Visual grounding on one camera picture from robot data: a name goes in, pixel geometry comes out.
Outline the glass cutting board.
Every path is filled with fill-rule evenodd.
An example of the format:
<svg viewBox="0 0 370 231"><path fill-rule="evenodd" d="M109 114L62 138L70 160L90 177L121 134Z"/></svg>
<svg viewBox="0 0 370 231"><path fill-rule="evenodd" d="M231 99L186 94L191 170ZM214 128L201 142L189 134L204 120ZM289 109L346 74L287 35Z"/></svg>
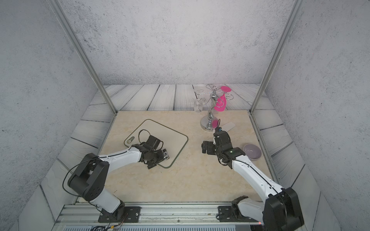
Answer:
<svg viewBox="0 0 370 231"><path fill-rule="evenodd" d="M188 137L159 122L146 119L125 139L124 144L131 147L146 142L150 135L161 141L157 150L166 149L169 155L169 159L163 160L157 166L171 168L188 143Z"/></svg>

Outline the white speckled ceramic knife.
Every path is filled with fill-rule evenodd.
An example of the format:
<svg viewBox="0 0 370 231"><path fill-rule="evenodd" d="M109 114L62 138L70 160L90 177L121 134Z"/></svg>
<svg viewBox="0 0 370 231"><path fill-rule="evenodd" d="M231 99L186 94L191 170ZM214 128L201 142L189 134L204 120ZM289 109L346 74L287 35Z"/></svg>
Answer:
<svg viewBox="0 0 370 231"><path fill-rule="evenodd" d="M226 123L221 126L222 131L229 132L232 130L236 125L233 122Z"/></svg>

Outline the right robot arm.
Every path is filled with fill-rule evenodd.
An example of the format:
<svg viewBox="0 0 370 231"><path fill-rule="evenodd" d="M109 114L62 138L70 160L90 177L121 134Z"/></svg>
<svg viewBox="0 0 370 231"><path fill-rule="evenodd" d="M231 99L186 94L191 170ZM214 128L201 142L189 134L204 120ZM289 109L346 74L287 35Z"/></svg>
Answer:
<svg viewBox="0 0 370 231"><path fill-rule="evenodd" d="M217 127L213 141L204 141L202 153L217 156L223 166L240 174L254 188L261 202L241 196L229 207L219 207L221 222L260 222L267 231L295 231L304 226L304 217L296 191L283 188L263 173L238 147L233 147L229 134Z"/></svg>

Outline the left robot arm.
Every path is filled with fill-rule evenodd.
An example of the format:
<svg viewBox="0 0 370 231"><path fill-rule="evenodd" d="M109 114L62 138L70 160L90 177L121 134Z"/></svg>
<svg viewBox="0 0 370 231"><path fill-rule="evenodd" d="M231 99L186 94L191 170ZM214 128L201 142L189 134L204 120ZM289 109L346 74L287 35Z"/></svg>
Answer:
<svg viewBox="0 0 370 231"><path fill-rule="evenodd" d="M77 196L101 208L102 215L122 217L124 202L105 188L108 174L121 167L139 162L151 169L169 159L167 150L158 148L160 143L163 142L150 135L146 142L133 144L116 153L101 156L89 153L74 167L75 171L68 179L67 185L77 193Z"/></svg>

